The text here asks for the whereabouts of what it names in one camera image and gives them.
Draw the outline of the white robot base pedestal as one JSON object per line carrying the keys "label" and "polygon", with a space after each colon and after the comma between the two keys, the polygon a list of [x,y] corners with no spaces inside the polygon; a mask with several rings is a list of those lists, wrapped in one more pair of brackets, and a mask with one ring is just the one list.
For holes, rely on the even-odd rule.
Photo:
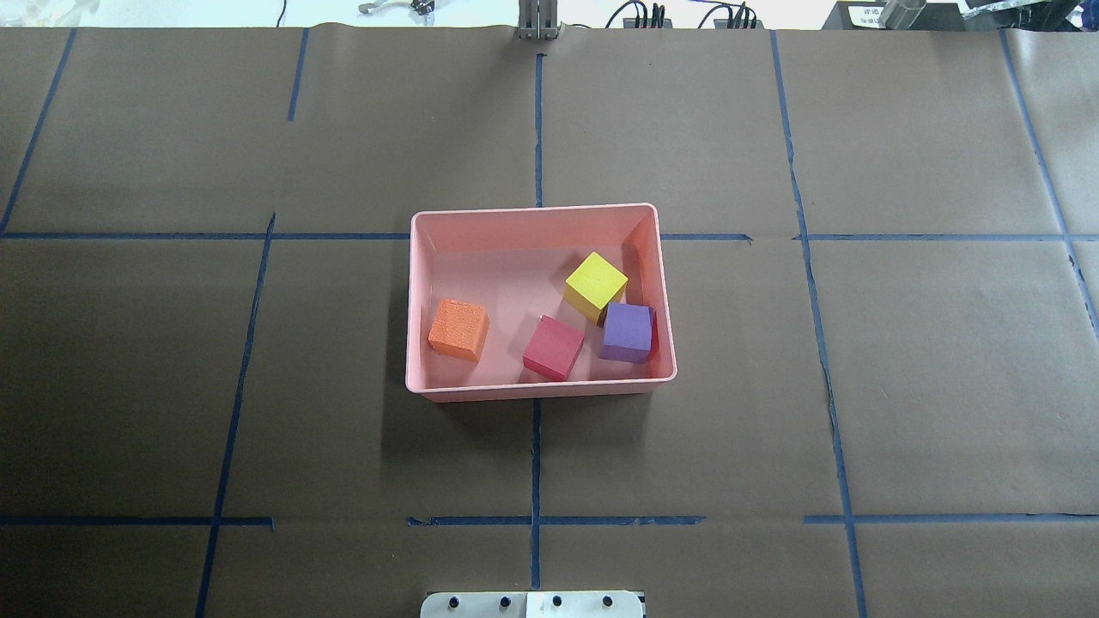
{"label": "white robot base pedestal", "polygon": [[635,591],[440,591],[420,617],[647,617]]}

